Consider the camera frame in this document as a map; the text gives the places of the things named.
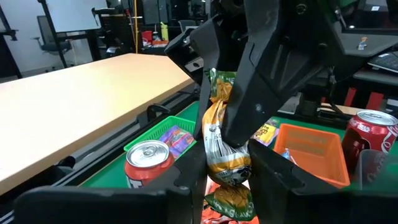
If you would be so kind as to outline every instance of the cable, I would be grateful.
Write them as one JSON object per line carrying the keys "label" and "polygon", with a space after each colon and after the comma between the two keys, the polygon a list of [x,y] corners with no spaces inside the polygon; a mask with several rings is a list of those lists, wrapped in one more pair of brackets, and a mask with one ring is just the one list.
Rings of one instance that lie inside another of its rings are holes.
{"label": "cable", "polygon": [[341,80],[337,80],[336,83],[342,82],[342,81],[347,80],[349,78],[351,78],[351,76],[347,76],[345,78],[342,78]]}
{"label": "cable", "polygon": [[134,0],[134,25],[136,28],[136,39],[137,39],[137,43],[136,43],[136,54],[138,54],[138,21],[137,21],[137,0]]}
{"label": "cable", "polygon": [[342,112],[339,109],[339,107],[337,107],[335,105],[335,103],[333,102],[333,100],[332,100],[331,96],[333,95],[333,92],[335,91],[335,87],[336,87],[336,83],[337,83],[336,78],[335,78],[335,74],[333,73],[334,71],[335,71],[335,67],[334,66],[329,68],[328,76],[329,76],[329,82],[331,83],[329,95],[327,96],[327,100],[329,101],[329,104],[330,104],[330,108],[329,109],[331,109],[331,110],[333,110],[333,111],[335,111],[335,112],[337,112],[339,114],[342,114],[344,117],[350,118],[350,116],[344,114],[344,112]]}

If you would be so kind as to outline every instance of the chip bag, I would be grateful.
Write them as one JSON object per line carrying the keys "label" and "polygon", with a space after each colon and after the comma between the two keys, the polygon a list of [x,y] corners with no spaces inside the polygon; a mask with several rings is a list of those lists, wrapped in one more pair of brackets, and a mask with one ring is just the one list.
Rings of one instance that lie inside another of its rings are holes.
{"label": "chip bag", "polygon": [[252,138],[265,146],[269,146],[279,134],[279,128],[276,128],[277,124],[278,121],[274,119],[268,120],[253,134]]}
{"label": "chip bag", "polygon": [[237,221],[252,220],[255,216],[250,190],[242,183],[251,175],[251,159],[247,143],[232,148],[221,139],[221,125],[226,103],[236,77],[234,72],[210,70],[211,97],[213,104],[202,119],[205,152],[209,177],[220,184],[205,197],[208,204],[222,215]]}

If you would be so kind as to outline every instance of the candy wrapper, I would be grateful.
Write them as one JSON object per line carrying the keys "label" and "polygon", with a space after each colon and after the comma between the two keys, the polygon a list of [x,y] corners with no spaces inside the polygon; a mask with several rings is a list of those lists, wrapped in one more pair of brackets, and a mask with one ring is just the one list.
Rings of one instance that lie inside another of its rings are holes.
{"label": "candy wrapper", "polygon": [[191,133],[177,125],[172,126],[159,140],[168,145],[174,158],[178,158],[194,141]]}
{"label": "candy wrapper", "polygon": [[254,207],[250,190],[242,184],[251,175],[248,145],[232,148],[221,139],[221,124],[236,73],[212,69],[208,76],[213,104],[203,115],[202,131],[208,175],[221,187],[205,199],[209,206],[222,215],[238,221],[249,221],[255,216]]}
{"label": "candy wrapper", "polygon": [[277,120],[269,119],[253,134],[252,138],[265,146],[269,146],[279,134],[279,128],[276,128],[277,125]]}

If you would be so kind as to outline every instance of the wooden table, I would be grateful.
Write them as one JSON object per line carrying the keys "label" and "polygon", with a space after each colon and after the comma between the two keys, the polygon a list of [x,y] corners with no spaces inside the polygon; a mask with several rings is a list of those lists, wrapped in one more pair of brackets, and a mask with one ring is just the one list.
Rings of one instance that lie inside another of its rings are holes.
{"label": "wooden table", "polygon": [[[328,104],[328,103],[322,103],[322,106],[330,106],[330,104]],[[361,108],[352,108],[352,107],[349,107],[349,106],[340,106],[340,105],[337,105],[337,107],[338,107],[344,114],[348,114],[348,115],[356,115],[356,113],[358,113],[359,111],[364,110],[364,109],[361,109]],[[333,110],[328,109],[328,108],[322,108],[322,110],[333,111]]]}
{"label": "wooden table", "polygon": [[167,57],[126,54],[0,84],[0,195],[191,83]]}

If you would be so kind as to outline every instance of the plastic basket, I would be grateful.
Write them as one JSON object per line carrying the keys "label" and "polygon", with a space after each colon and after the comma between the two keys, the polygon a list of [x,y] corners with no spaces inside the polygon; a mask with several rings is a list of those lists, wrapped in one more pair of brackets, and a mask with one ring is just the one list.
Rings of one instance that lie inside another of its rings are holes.
{"label": "plastic basket", "polygon": [[339,135],[281,124],[274,150],[282,154],[286,148],[303,170],[338,188],[350,185]]}
{"label": "plastic basket", "polygon": [[[142,141],[159,140],[159,138],[174,125],[177,125],[178,127],[186,131],[189,131],[189,133],[191,134],[195,129],[195,122],[178,118],[176,116],[169,116],[165,118],[163,121],[161,121],[159,124],[153,126],[150,130],[146,131],[144,134],[141,134],[138,138],[127,144],[124,147],[124,150],[127,152],[137,143],[140,143]],[[183,153],[185,153],[188,149],[190,149],[195,143],[196,141],[193,141],[191,145],[189,145]]]}

